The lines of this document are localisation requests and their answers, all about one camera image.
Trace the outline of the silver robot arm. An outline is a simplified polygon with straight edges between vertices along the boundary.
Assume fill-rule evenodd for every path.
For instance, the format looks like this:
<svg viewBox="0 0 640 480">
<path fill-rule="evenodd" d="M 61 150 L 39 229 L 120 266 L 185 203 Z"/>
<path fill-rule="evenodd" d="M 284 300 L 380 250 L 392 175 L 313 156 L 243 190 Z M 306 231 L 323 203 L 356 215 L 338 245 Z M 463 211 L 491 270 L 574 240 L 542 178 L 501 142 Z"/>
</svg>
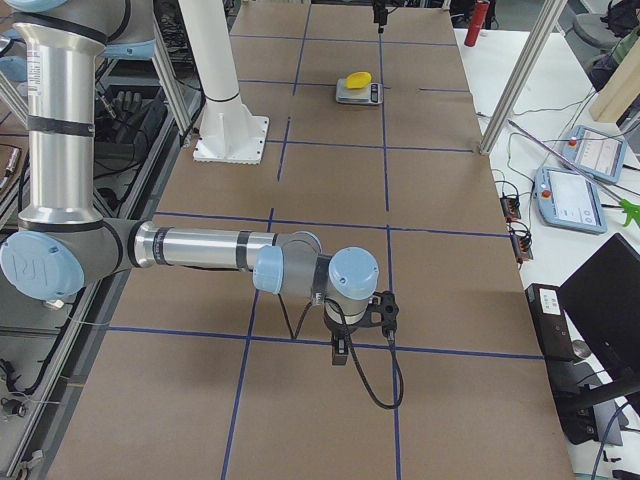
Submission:
<svg viewBox="0 0 640 480">
<path fill-rule="evenodd" d="M 27 45 L 30 202 L 1 247 L 21 293 L 62 299 L 107 276 L 155 265 L 248 271 L 256 289 L 324 308 L 336 365 L 355 359 L 351 335 L 369 327 L 379 268 L 359 247 L 333 255 L 307 232 L 278 235 L 158 227 L 107 219 L 93 205 L 95 61 L 155 51 L 149 1 L 15 1 Z"/>
</svg>

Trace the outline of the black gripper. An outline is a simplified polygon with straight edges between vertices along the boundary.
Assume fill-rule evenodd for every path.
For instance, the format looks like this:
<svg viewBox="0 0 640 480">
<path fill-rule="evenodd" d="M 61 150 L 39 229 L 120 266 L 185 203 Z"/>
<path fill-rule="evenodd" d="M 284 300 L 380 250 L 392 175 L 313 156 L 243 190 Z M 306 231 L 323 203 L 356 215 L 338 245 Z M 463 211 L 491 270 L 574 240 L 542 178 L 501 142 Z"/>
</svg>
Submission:
<svg viewBox="0 0 640 480">
<path fill-rule="evenodd" d="M 331 334 L 331 363 L 333 366 L 344 366 L 349 357 L 347 333 L 354 333 L 359 326 L 356 323 L 348 323 L 347 327 L 344 327 L 339 314 L 332 308 L 324 309 L 324 324 Z"/>
<path fill-rule="evenodd" d="M 388 21 L 386 0 L 373 0 L 372 8 L 374 11 L 373 22 L 377 25 L 377 32 L 383 33 Z"/>
</svg>

